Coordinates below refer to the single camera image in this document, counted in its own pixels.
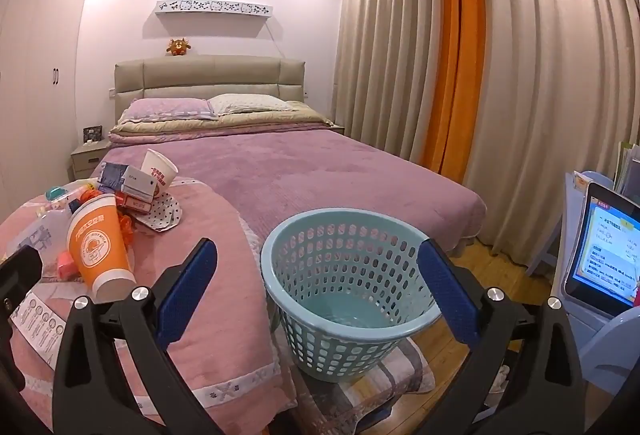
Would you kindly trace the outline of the clear plastic bottle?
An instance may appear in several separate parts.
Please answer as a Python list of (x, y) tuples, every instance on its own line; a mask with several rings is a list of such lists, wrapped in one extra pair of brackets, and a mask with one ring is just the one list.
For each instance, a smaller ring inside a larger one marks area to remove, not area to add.
[(96, 187), (96, 180), (74, 181), (62, 187), (67, 190), (63, 197), (48, 201), (40, 195), (22, 204), (1, 224), (1, 253), (9, 256), (23, 245), (34, 247), (44, 280), (58, 279), (58, 258), (67, 250), (66, 235), (73, 214), (70, 203)]

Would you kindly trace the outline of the white tea box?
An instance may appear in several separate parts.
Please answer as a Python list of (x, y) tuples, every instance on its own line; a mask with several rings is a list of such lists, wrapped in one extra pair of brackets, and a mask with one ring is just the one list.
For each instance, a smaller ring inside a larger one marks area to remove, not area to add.
[(151, 203), (155, 197), (157, 180), (134, 166), (105, 162), (99, 176), (101, 186), (111, 188), (145, 203)]

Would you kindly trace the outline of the polka dot paper wrapper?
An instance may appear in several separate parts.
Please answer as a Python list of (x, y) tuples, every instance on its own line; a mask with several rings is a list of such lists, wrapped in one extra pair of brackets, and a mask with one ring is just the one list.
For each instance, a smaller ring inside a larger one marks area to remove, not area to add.
[(182, 214), (178, 200), (164, 192), (152, 202), (148, 213), (134, 213), (134, 219), (155, 233), (165, 233), (180, 224)]

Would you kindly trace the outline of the white noodle cup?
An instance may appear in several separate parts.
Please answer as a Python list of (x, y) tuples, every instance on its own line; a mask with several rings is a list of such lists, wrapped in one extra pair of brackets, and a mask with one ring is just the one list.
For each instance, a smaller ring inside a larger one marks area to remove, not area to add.
[(178, 166), (174, 162), (154, 149), (146, 151), (141, 171), (152, 176), (156, 181), (154, 197), (166, 192), (179, 173)]

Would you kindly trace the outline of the orange plastic bag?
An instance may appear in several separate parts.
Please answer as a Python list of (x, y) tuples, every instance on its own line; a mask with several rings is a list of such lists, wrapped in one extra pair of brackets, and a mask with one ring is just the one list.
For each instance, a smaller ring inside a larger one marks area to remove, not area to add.
[[(102, 195), (103, 192), (100, 192), (98, 189), (88, 189), (80, 196), (80, 203), (84, 204), (87, 201)], [(124, 240), (125, 247), (128, 249), (128, 247), (130, 247), (134, 242), (134, 227), (132, 227), (132, 219), (128, 214), (122, 213), (122, 211), (118, 211), (117, 214), (120, 232), (122, 233), (122, 240)]]

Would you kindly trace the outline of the white instruction sheet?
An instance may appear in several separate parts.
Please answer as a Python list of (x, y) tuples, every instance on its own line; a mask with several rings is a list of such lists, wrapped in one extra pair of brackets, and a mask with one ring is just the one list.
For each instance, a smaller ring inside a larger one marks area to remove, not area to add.
[(66, 321), (29, 292), (10, 316), (14, 327), (36, 354), (52, 369), (58, 362)]

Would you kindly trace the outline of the light blue desk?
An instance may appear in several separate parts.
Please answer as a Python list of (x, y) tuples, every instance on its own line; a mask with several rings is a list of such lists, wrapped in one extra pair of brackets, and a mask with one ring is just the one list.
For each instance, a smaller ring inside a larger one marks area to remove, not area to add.
[(589, 383), (614, 395), (620, 391), (639, 360), (639, 289), (634, 307), (615, 317), (596, 313), (572, 301), (563, 291), (564, 277), (582, 218), (586, 189), (591, 182), (613, 190), (613, 182), (597, 172), (565, 175), (561, 219), (552, 238), (547, 241), (548, 247), (555, 245), (558, 248), (558, 255), (551, 259), (547, 251), (542, 251), (530, 264), (527, 273), (533, 273), (540, 263), (554, 267), (551, 294), (561, 300), (570, 321), (582, 364), (582, 375)]

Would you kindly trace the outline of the purple pillow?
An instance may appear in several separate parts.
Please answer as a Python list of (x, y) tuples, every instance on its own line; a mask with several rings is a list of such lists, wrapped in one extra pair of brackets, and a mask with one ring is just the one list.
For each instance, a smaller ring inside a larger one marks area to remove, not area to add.
[(205, 99), (143, 98), (131, 103), (117, 123), (154, 123), (176, 120), (216, 120), (216, 114)]

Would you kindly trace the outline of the light blue plastic basket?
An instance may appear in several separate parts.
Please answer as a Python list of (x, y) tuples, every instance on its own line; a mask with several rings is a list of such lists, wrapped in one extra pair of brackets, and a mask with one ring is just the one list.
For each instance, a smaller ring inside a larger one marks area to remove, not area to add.
[(426, 239), (397, 218), (349, 208), (299, 213), (273, 229), (262, 279), (300, 370), (356, 379), (439, 319), (418, 265)]

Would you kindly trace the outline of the white dotted pillow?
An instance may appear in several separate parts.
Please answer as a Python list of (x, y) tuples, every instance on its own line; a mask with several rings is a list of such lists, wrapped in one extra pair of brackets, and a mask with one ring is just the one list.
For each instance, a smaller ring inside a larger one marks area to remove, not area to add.
[(266, 94), (221, 94), (209, 99), (208, 104), (218, 117), (293, 110), (284, 100)]

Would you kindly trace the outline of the white wardrobe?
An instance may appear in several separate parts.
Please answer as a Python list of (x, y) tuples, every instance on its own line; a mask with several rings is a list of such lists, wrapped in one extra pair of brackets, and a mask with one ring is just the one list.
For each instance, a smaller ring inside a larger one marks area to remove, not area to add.
[(85, 0), (1, 0), (1, 215), (70, 179)]

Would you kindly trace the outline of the beige padded headboard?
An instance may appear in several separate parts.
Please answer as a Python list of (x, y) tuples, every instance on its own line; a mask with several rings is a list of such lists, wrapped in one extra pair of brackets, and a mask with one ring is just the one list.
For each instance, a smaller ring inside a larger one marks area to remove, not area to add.
[(165, 56), (119, 62), (114, 68), (115, 117), (137, 99), (267, 94), (305, 99), (305, 64), (266, 56)]

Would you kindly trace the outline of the orange plush toy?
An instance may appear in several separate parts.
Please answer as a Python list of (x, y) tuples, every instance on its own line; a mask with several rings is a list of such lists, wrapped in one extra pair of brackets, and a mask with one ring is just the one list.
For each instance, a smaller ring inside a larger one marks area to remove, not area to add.
[(166, 52), (171, 54), (171, 56), (184, 56), (191, 48), (190, 43), (187, 39), (171, 39), (169, 41), (168, 47), (166, 47)]

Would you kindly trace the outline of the small photo frame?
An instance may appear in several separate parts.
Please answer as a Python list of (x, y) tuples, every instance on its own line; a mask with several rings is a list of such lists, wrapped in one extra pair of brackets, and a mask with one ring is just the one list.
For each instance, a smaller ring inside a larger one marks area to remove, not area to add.
[(101, 125), (87, 126), (82, 129), (82, 141), (86, 143), (99, 143), (103, 140), (103, 129)]

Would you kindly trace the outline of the white wall shelf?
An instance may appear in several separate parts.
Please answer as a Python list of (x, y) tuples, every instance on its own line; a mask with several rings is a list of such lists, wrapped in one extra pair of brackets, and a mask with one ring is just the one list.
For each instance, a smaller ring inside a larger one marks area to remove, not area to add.
[(163, 0), (155, 5), (157, 14), (212, 13), (270, 18), (273, 7), (265, 4), (221, 0)]

